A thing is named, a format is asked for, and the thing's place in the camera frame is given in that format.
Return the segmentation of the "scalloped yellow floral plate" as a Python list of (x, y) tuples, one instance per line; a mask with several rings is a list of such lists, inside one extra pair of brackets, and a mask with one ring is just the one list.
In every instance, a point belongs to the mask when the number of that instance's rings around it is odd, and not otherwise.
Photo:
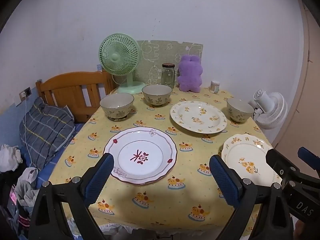
[(221, 158), (241, 178), (248, 178), (256, 185), (271, 186), (282, 181), (266, 163), (266, 154), (271, 148), (255, 136), (236, 134), (224, 142)]

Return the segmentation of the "floral ceramic bowl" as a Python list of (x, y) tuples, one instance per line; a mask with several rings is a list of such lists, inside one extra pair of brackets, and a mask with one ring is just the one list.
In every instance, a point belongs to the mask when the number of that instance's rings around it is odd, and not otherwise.
[(236, 99), (227, 99), (227, 112), (234, 122), (246, 122), (253, 116), (254, 109), (248, 103)]
[(161, 106), (169, 102), (172, 88), (166, 85), (147, 85), (142, 88), (142, 93), (147, 103)]
[(100, 107), (111, 120), (125, 119), (132, 107), (135, 98), (129, 93), (109, 94), (100, 100)]

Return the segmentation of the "red pattern white plate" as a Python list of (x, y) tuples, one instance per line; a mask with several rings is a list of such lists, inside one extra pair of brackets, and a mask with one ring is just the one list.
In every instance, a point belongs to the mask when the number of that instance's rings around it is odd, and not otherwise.
[(112, 176), (134, 185), (162, 179), (177, 160), (177, 147), (172, 138), (151, 127), (134, 127), (119, 132), (108, 141), (104, 152), (114, 158)]

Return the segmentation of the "large yellow floral plate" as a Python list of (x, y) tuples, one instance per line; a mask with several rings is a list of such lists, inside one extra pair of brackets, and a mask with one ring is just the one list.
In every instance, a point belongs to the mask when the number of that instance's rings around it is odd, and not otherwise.
[(227, 118), (221, 110), (200, 101), (173, 105), (170, 117), (182, 128), (200, 134), (220, 133), (227, 127)]

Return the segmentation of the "blue bed sheet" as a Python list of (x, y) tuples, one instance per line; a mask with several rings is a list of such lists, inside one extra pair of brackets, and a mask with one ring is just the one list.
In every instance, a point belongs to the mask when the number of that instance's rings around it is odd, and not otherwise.
[(36, 178), (36, 185), (35, 185), (35, 189), (39, 189), (42, 186), (42, 183), (44, 181), (48, 181), (50, 178), (50, 175), (53, 172), (54, 167), (56, 166), (57, 162), (59, 161), (61, 155), (63, 154), (63, 152), (65, 151), (66, 147), (69, 144), (75, 144), (75, 136), (80, 132), (80, 129), (82, 129), (82, 127), (84, 126), (84, 124), (75, 124), (75, 132), (74, 134), (71, 136), (71, 139), (69, 140), (69, 142), (67, 142), (64, 146), (62, 146), (62, 148), (55, 154), (54, 158), (46, 165), (44, 166), (44, 168), (38, 172), (37, 178)]

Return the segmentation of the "pile of clothes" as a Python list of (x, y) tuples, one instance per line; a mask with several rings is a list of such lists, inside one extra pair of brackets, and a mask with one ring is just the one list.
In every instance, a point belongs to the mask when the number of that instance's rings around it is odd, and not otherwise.
[(37, 169), (27, 167), (20, 149), (1, 145), (1, 221), (20, 238), (27, 238), (33, 208)]

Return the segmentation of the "white clip fan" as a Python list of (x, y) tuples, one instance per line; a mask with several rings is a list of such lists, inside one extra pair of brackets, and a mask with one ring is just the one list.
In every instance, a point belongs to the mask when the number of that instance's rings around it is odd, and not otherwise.
[(253, 94), (253, 99), (249, 101), (249, 104), (254, 109), (253, 120), (261, 129), (274, 129), (286, 119), (287, 102), (278, 92), (268, 93), (259, 89)]

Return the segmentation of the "grey plaid pillow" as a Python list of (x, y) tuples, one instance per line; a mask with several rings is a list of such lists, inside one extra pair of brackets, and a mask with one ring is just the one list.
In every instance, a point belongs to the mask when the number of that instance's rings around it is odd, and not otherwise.
[(25, 113), (19, 132), (31, 166), (42, 170), (74, 134), (74, 116), (67, 106), (50, 106), (38, 97)]

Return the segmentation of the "yellow patterned tablecloth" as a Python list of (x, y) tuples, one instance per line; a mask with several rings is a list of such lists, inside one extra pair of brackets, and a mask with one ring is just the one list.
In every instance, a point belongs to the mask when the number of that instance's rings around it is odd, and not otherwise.
[[(111, 121), (99, 109), (80, 129), (75, 144), (67, 146), (49, 180), (60, 184), (82, 176), (105, 153), (108, 141), (125, 129), (159, 129), (176, 144), (174, 167), (162, 179), (144, 185), (125, 183), (110, 175), (97, 201), (89, 207), (96, 222), (166, 232), (202, 231), (224, 226), (233, 209), (226, 203), (210, 172), (211, 156), (221, 154), (224, 142), (236, 134), (249, 134), (269, 144), (252, 119), (237, 124), (226, 115), (227, 99), (232, 97), (224, 90), (214, 94), (206, 88), (199, 93), (174, 89), (166, 105), (154, 107), (139, 93), (135, 95), (129, 116), (119, 122)], [(170, 110), (184, 101), (205, 102), (221, 110), (227, 118), (227, 127), (215, 134), (200, 134), (182, 128), (172, 120)]]

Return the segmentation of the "cotton swab container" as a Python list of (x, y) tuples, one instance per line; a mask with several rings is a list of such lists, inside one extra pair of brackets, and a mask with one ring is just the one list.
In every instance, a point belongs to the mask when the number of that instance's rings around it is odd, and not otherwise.
[(210, 83), (209, 90), (211, 93), (217, 94), (220, 90), (220, 82), (212, 80)]

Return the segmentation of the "purple plush toy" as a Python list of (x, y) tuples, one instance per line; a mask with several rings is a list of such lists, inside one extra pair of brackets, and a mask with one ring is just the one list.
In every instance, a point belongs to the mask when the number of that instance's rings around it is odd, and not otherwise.
[(177, 81), (180, 91), (199, 93), (202, 85), (203, 68), (197, 55), (183, 55), (178, 66)]

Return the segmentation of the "green desk fan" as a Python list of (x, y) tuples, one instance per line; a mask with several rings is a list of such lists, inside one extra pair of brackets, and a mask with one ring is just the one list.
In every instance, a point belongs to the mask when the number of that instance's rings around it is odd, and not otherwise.
[(140, 47), (129, 35), (116, 33), (103, 40), (99, 47), (102, 68), (112, 76), (124, 76), (126, 81), (119, 85), (119, 93), (138, 94), (145, 83), (133, 80), (133, 73), (140, 62)]

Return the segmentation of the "glass jar dark lid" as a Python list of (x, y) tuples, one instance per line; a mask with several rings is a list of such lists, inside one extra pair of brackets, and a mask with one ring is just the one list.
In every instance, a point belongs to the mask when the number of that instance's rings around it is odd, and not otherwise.
[(161, 84), (174, 88), (175, 85), (175, 65), (173, 63), (162, 64)]

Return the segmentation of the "wall power outlet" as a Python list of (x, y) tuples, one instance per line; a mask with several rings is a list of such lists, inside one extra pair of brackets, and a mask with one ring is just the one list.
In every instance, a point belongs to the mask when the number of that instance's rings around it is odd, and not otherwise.
[(27, 89), (24, 90), (24, 92), (25, 92), (25, 97), (26, 98), (29, 97), (31, 95), (31, 88), (28, 87)]

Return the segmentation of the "green patterned wall mat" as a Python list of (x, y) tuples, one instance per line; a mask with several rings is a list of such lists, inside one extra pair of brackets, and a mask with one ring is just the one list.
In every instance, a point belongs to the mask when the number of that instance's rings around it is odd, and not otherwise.
[(192, 42), (143, 40), (137, 42), (140, 47), (140, 61), (133, 72), (133, 79), (146, 85), (161, 83), (162, 64), (175, 65), (175, 75), (178, 75), (178, 65), (183, 55), (202, 56), (203, 45)]

